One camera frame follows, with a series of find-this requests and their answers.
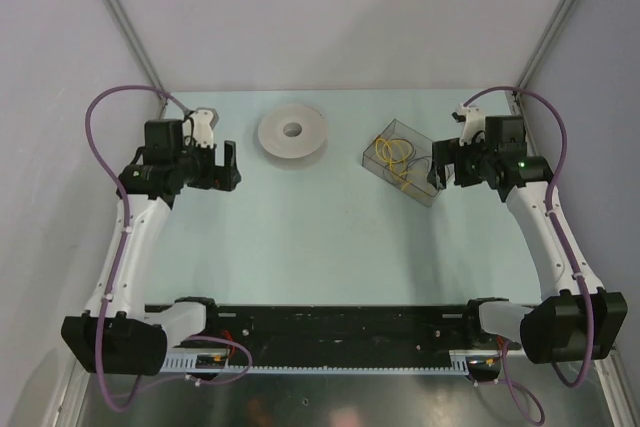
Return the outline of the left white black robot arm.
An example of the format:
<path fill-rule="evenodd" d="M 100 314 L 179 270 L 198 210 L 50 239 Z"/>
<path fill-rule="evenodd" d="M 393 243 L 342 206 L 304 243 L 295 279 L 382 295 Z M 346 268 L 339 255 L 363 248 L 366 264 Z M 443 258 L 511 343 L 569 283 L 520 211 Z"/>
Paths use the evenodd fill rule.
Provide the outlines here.
<path fill-rule="evenodd" d="M 231 192 L 241 180 L 234 142 L 225 141 L 224 162 L 215 162 L 217 122 L 215 110 L 200 108 L 145 123 L 143 145 L 117 178 L 116 223 L 96 288 L 61 327 L 87 372 L 153 376 L 188 338 L 202 347 L 219 339 L 213 300 L 181 297 L 161 309 L 143 300 L 152 250 L 176 197 L 184 188 Z"/>

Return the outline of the white plastic spool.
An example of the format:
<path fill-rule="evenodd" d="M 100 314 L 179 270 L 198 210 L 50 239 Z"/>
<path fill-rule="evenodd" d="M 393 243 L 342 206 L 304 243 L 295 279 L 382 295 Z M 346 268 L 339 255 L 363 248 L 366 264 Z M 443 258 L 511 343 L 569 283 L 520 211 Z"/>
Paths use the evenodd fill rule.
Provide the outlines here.
<path fill-rule="evenodd" d="M 325 143 L 328 123 L 313 107 L 289 104 L 267 113 L 259 122 L 257 136 L 267 153 L 281 159 L 300 159 Z"/>

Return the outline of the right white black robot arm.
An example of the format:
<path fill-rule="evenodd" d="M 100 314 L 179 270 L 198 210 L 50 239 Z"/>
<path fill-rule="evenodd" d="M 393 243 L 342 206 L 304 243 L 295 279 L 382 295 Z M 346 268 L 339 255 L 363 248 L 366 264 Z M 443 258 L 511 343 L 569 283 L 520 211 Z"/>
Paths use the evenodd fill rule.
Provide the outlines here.
<path fill-rule="evenodd" d="M 501 299 L 469 302 L 463 340 L 484 348 L 496 336 L 520 344 L 535 364 L 600 360 L 609 355 L 628 312 L 582 256 L 570 232 L 552 171 L 527 151 L 520 116 L 487 116 L 476 108 L 453 113 L 459 137 L 432 146 L 429 183 L 438 190 L 454 176 L 460 187 L 487 184 L 515 218 L 536 268 L 541 302 L 530 308 Z"/>

